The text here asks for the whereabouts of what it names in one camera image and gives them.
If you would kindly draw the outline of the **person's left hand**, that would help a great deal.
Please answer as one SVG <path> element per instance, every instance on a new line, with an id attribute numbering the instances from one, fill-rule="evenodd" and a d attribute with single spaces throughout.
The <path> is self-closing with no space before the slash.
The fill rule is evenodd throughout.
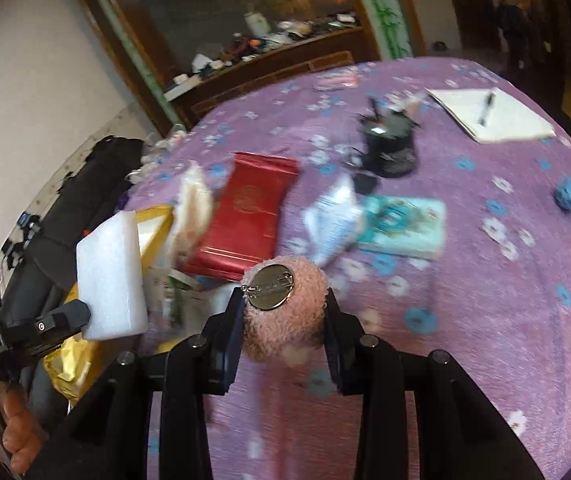
<path id="1" fill-rule="evenodd" d="M 1 442 L 10 455 L 11 469 L 25 474 L 48 436 L 28 409 L 28 397 L 20 385 L 0 383 L 0 408 L 6 423 Z"/>

